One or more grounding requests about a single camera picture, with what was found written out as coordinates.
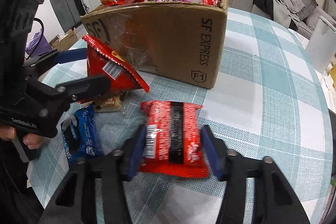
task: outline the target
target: screw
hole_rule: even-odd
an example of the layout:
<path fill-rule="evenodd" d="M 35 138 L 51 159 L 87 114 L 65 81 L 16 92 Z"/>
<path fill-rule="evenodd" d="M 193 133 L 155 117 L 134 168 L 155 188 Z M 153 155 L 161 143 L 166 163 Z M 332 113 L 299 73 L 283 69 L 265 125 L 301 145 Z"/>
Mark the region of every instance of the screw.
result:
<path fill-rule="evenodd" d="M 230 156 L 237 156 L 237 155 L 238 155 L 237 151 L 234 150 L 234 149 L 228 149 L 228 150 L 226 151 L 226 153 L 227 153 L 228 155 L 230 155 Z"/>
<path fill-rule="evenodd" d="M 112 154 L 114 156 L 121 156 L 122 154 L 124 154 L 124 151 L 121 149 L 116 149 L 116 150 L 113 150 Z"/>
<path fill-rule="evenodd" d="M 273 160 L 272 160 L 271 157 L 266 156 L 266 157 L 264 158 L 264 162 L 267 163 L 267 164 L 272 164 L 272 163 L 273 163 Z"/>
<path fill-rule="evenodd" d="M 39 112 L 40 117 L 46 117 L 48 115 L 48 110 L 46 108 L 43 108 Z"/>
<path fill-rule="evenodd" d="M 58 88 L 57 88 L 57 91 L 58 92 L 65 92 L 65 90 L 66 90 L 66 88 L 64 87 L 64 86 L 59 86 Z"/>

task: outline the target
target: cardboard box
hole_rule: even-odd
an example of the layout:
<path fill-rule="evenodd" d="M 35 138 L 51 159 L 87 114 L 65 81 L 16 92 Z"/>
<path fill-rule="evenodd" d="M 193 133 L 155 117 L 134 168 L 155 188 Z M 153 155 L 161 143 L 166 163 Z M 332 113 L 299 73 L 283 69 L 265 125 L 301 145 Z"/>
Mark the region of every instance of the cardboard box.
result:
<path fill-rule="evenodd" d="M 204 88 L 216 82 L 226 9 L 179 2 L 102 5 L 81 17 L 90 35 L 132 66 Z"/>
<path fill-rule="evenodd" d="M 76 29 L 70 29 L 65 33 L 66 37 L 63 39 L 59 39 L 58 37 L 54 37 L 50 41 L 50 46 L 52 49 L 57 49 L 58 51 L 67 51 L 70 49 L 77 41 Z"/>

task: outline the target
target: light blue checkered tablecloth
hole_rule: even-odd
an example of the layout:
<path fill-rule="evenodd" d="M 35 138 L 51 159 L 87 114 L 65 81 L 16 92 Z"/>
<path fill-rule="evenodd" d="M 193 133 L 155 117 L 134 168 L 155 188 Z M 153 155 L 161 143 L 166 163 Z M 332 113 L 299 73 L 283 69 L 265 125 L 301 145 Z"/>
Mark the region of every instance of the light blue checkered tablecloth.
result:
<path fill-rule="evenodd" d="M 79 40 L 74 48 L 85 47 Z M 242 155 L 271 156 L 284 173 L 310 219 L 321 217 L 332 169 L 332 133 L 325 97 L 313 66 L 299 40 L 266 18 L 229 9 L 216 85 L 207 90 L 149 73 L 141 73 L 149 94 L 135 91 L 127 115 L 98 113 L 98 134 L 106 151 L 120 148 L 145 120 L 139 103 L 171 100 L 201 104 L 198 123 L 210 125 L 217 138 Z M 86 76 L 86 61 L 55 66 L 43 80 L 50 86 Z M 78 109 L 73 104 L 61 121 Z M 30 183 L 46 206 L 68 170 L 58 135 L 28 169 Z M 248 179 L 244 223 L 253 212 L 252 179 Z M 125 182 L 134 224 L 215 223 L 226 184 L 211 174 L 207 179 L 184 179 L 138 173 Z M 96 190 L 101 191 L 99 182 Z M 103 222 L 102 201 L 96 199 Z"/>

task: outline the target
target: human hand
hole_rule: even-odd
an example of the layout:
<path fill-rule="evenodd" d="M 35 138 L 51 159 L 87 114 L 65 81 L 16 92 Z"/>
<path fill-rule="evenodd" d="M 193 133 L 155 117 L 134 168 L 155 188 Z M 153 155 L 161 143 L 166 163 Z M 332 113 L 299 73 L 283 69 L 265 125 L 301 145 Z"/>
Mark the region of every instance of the human hand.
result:
<path fill-rule="evenodd" d="M 6 125 L 0 125 L 0 138 L 2 140 L 10 141 L 15 137 L 15 128 Z M 28 133 L 23 137 L 22 141 L 26 146 L 28 146 L 29 149 L 38 149 L 43 144 L 44 137 Z"/>

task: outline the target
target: cable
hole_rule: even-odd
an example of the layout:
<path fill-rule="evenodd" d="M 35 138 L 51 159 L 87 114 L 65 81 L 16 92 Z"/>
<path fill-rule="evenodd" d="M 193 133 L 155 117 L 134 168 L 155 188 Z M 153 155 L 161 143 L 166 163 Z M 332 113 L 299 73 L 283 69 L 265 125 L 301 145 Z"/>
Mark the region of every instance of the cable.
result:
<path fill-rule="evenodd" d="M 38 43 L 37 43 L 36 46 L 34 47 L 33 51 L 29 54 L 29 56 L 27 57 L 27 59 L 30 58 L 31 55 L 34 53 L 34 51 L 37 49 L 38 45 L 40 44 L 40 42 L 41 42 L 41 40 L 42 40 L 42 36 L 43 36 L 43 34 L 44 34 L 44 25 L 43 25 L 42 20 L 39 19 L 39 18 L 36 18 L 36 17 L 35 17 L 35 18 L 34 18 L 34 21 L 37 21 L 38 23 L 41 24 L 41 27 L 42 27 L 42 33 L 41 33 L 41 36 L 40 36 L 40 39 L 39 39 Z"/>

